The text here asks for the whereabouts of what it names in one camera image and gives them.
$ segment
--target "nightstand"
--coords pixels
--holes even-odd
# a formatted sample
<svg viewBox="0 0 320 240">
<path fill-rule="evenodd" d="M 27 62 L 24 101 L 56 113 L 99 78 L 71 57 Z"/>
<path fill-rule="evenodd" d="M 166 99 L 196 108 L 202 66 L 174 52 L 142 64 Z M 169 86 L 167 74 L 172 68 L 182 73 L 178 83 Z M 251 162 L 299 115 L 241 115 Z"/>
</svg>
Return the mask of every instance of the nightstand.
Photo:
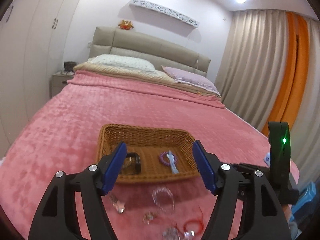
<svg viewBox="0 0 320 240">
<path fill-rule="evenodd" d="M 51 81 L 51 97 L 58 95 L 67 85 L 67 80 L 73 79 L 74 75 L 63 75 L 57 72 L 52 75 Z"/>
</svg>

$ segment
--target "door handle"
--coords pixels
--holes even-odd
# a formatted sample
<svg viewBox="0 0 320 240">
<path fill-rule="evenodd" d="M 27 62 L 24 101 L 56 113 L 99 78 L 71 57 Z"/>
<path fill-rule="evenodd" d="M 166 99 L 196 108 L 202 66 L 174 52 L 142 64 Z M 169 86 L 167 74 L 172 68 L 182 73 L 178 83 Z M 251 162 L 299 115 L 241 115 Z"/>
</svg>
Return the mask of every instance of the door handle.
<svg viewBox="0 0 320 240">
<path fill-rule="evenodd" d="M 54 27 L 54 24 L 56 23 L 56 20 L 57 20 L 57 19 L 55 18 L 55 19 L 54 19 L 54 22 L 53 22 L 53 24 L 52 24 L 52 27 L 51 27 L 52 29 L 53 29 L 53 27 Z"/>
<path fill-rule="evenodd" d="M 14 6 L 14 5 L 12 5 L 11 11 L 10 11 L 10 13 L 9 13 L 9 16 L 8 16 L 7 20 L 5 21 L 6 23 L 9 21 L 9 18 L 10 18 L 10 16 L 11 16 L 11 13 L 12 13 L 12 10 L 13 10 L 13 6 Z"/>
<path fill-rule="evenodd" d="M 58 19 L 57 19 L 57 21 L 56 21 L 56 26 L 54 27 L 54 29 L 56 29 L 56 27 L 57 27 L 57 24 L 58 24 Z"/>
</svg>

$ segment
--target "orange curtain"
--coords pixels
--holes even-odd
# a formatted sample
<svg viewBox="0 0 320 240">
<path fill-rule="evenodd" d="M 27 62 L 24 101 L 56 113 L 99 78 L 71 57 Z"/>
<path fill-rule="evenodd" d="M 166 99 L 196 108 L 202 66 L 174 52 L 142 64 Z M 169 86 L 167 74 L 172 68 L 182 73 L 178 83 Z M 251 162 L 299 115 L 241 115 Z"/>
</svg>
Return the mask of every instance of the orange curtain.
<svg viewBox="0 0 320 240">
<path fill-rule="evenodd" d="M 269 132 L 268 121 L 288 122 L 291 129 L 298 115 L 308 75 L 309 35 L 307 22 L 300 15 L 291 12 L 286 14 L 289 29 L 287 65 L 275 104 L 261 131 L 266 136 Z"/>
</svg>

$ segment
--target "pink beaded bracelet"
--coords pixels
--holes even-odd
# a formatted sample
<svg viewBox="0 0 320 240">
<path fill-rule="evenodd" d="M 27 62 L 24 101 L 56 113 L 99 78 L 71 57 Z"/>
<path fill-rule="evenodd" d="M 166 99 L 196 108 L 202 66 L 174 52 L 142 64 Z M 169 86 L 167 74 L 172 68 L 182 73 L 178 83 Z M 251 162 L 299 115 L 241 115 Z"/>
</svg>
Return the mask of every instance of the pink beaded bracelet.
<svg viewBox="0 0 320 240">
<path fill-rule="evenodd" d="M 170 161 L 169 161 L 169 160 L 168 160 L 168 161 L 165 161 L 165 160 L 164 160 L 164 157 L 167 156 L 167 154 L 169 154 L 169 152 L 162 152 L 162 153 L 160 153 L 160 155 L 159 155 L 159 161 L 160 161 L 163 165 L 165 165 L 165 166 L 170 166 Z M 176 157 L 175 154 L 172 154 L 172 155 L 173 155 L 173 158 L 174 158 L 174 165 L 177 165 L 178 159 L 177 159 L 177 157 Z"/>
</svg>

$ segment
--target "beige leather headboard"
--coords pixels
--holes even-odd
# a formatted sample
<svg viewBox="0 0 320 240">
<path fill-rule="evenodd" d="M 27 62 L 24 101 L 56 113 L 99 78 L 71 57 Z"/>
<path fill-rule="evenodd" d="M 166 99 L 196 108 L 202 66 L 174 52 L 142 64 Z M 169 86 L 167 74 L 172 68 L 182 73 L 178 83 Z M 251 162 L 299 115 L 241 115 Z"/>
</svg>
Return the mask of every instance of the beige leather headboard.
<svg viewBox="0 0 320 240">
<path fill-rule="evenodd" d="M 147 34 L 112 27 L 97 27 L 89 57 L 115 54 L 143 58 L 157 70 L 163 66 L 180 68 L 202 76 L 207 75 L 211 59 L 183 46 Z"/>
</svg>

